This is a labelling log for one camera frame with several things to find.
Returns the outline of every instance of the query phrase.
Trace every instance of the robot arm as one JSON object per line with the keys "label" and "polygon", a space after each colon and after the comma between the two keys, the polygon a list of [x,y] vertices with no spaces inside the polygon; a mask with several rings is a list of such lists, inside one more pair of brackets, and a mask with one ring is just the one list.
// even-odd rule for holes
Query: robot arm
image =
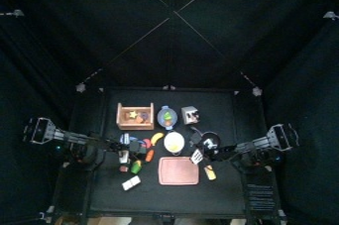
{"label": "robot arm", "polygon": [[299,146],[298,139],[298,134],[291,126],[278,124],[270,128],[264,137],[232,146],[208,149],[203,144],[205,142],[204,140],[195,141],[197,150],[191,160],[196,164],[203,158],[219,162],[241,158],[244,165],[248,167],[264,166],[274,159],[279,159],[278,155],[280,153]]}

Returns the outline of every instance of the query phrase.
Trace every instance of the white cup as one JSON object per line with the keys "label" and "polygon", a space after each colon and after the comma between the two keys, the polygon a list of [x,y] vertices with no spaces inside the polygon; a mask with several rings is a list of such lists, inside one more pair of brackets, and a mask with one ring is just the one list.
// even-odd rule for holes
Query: white cup
{"label": "white cup", "polygon": [[164,137],[164,148],[173,156],[179,156],[185,146],[185,140],[177,132],[169,132]]}

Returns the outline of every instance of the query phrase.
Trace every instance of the pink tray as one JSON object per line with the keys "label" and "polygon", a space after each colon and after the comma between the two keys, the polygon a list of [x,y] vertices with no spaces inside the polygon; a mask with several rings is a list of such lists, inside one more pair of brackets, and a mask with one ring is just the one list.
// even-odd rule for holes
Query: pink tray
{"label": "pink tray", "polygon": [[159,161],[159,182],[165,185],[188,185],[199,182],[199,167],[189,158],[168,157]]}

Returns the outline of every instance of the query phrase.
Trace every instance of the yellow banana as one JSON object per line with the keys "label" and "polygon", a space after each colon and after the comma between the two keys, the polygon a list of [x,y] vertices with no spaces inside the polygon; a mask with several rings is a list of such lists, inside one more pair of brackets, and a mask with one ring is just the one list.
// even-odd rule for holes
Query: yellow banana
{"label": "yellow banana", "polygon": [[155,146],[156,142],[159,141],[159,139],[161,139],[164,137],[164,134],[163,133],[156,133],[151,139],[151,143],[152,143],[152,146]]}

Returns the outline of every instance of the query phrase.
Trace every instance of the wooden box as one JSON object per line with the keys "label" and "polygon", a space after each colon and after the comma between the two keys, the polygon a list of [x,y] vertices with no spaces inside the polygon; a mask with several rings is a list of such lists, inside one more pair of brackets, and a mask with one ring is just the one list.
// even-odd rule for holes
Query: wooden box
{"label": "wooden box", "polygon": [[153,130],[153,104],[149,107],[121,107],[117,103],[116,125],[120,130]]}

